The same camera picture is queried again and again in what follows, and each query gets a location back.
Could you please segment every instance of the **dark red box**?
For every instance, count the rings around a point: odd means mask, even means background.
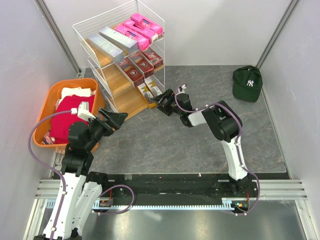
[[[143,51],[142,54],[153,64],[154,69],[157,69],[164,64],[163,59],[150,47]]]
[[[155,74],[154,66],[140,52],[135,52],[128,56],[128,58],[130,58],[135,67],[141,70],[140,72],[143,73],[145,79]]]
[[[119,62],[118,66],[126,74],[127,79],[131,80],[133,86],[138,87],[140,84],[145,82],[145,78],[142,73],[129,61],[128,58]]]

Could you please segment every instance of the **red towel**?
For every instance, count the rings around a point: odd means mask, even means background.
[[[78,108],[81,102],[88,102],[89,103],[89,111],[92,112],[92,107],[94,104],[95,95],[90,97],[83,97],[83,96],[66,96],[62,102],[59,104],[58,108],[56,109],[56,113],[62,111],[68,111],[72,108]],[[51,119],[51,130],[50,130],[50,137],[54,137],[55,141],[54,144],[67,144],[68,141],[68,134],[69,134],[69,127],[71,124],[75,122],[84,122],[88,125],[88,122],[82,120],[77,116],[77,114],[65,113],[54,116]]]

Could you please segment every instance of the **silver box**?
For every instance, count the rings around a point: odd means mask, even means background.
[[[102,53],[107,59],[118,64],[125,59],[124,52],[106,40],[98,33],[89,36],[89,41]]]
[[[111,27],[106,26],[104,29],[100,30],[100,34],[127,54],[133,54],[139,50],[136,40],[123,35]]]

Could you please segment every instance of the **ny logo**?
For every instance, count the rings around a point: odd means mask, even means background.
[[[249,86],[249,87],[253,87],[253,86],[254,86],[254,83],[255,83],[254,81],[249,80],[246,85]]]

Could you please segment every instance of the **white wall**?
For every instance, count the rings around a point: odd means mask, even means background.
[[[47,175],[28,136],[51,85],[76,74],[33,0],[2,0],[0,9],[0,239],[21,240]],[[46,162],[53,156],[33,149]]]
[[[320,2],[301,0],[261,68],[289,172],[320,224]]]
[[[72,25],[129,0],[45,0],[81,68]],[[290,0],[141,0],[165,21],[167,65],[256,64]]]

